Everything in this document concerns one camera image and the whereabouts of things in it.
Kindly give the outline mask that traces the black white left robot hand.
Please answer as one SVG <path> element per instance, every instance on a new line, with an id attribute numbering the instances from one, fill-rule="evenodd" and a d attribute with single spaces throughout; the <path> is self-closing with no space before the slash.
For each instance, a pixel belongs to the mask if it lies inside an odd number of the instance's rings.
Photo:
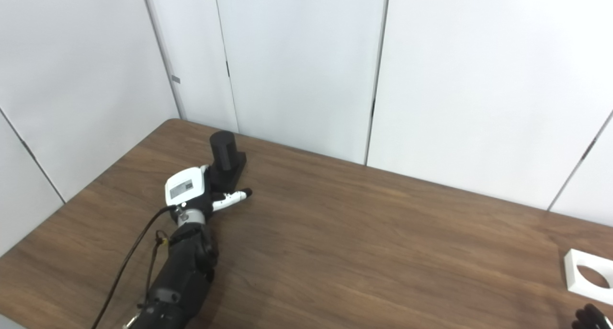
<path id="1" fill-rule="evenodd" d="M 166 205 L 174 206 L 171 218 L 184 224 L 205 225 L 213 214 L 252 196 L 252 189 L 224 192 L 214 187 L 209 165 L 192 167 L 171 176 L 165 185 Z"/>

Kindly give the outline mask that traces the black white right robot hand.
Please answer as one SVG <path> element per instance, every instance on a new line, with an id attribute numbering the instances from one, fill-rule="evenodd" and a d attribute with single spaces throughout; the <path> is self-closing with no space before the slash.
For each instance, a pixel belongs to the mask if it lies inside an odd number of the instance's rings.
<path id="1" fill-rule="evenodd" d="M 586 304 L 575 312 L 572 329 L 612 329 L 612 322 L 593 304 Z"/>

